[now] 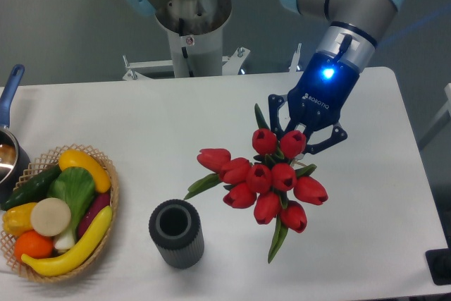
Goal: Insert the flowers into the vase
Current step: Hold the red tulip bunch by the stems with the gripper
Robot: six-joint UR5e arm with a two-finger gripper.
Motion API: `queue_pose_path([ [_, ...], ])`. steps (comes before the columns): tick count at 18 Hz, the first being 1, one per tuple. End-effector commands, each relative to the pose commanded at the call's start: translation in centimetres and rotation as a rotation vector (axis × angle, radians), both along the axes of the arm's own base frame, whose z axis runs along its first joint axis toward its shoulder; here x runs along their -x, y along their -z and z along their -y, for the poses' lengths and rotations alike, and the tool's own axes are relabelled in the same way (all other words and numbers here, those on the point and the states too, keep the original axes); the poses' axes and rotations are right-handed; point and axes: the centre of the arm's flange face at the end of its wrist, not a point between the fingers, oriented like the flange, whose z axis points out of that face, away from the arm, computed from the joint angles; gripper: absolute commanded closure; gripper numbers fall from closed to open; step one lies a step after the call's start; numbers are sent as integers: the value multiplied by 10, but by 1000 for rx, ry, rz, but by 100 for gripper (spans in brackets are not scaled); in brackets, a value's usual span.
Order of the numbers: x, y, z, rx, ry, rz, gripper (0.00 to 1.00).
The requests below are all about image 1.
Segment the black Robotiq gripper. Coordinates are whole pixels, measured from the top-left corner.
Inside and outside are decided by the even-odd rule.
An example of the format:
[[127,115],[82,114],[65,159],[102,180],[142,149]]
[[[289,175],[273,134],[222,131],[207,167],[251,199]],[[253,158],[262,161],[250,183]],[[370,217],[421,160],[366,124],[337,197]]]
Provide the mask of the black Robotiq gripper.
[[[334,62],[322,53],[313,55],[298,83],[288,95],[270,94],[268,110],[270,129],[275,135],[285,135],[304,126],[304,134],[333,125],[329,138],[316,143],[307,143],[305,150],[295,157],[302,160],[306,154],[318,154],[348,138],[341,126],[340,112],[359,79],[359,73],[348,65]],[[288,123],[285,129],[280,124],[279,111],[288,103]]]

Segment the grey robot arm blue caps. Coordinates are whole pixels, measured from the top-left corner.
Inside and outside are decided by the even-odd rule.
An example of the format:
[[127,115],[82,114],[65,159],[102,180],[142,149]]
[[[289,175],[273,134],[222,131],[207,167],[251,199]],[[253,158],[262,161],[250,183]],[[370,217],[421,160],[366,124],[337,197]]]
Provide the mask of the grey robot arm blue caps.
[[[167,32],[178,78],[222,75],[223,27],[231,0],[126,0],[142,16],[154,16]],[[317,154],[346,139],[341,109],[404,0],[279,0],[283,8],[323,18],[328,29],[298,83],[268,98],[271,130],[278,136],[331,128],[330,137],[307,145]]]

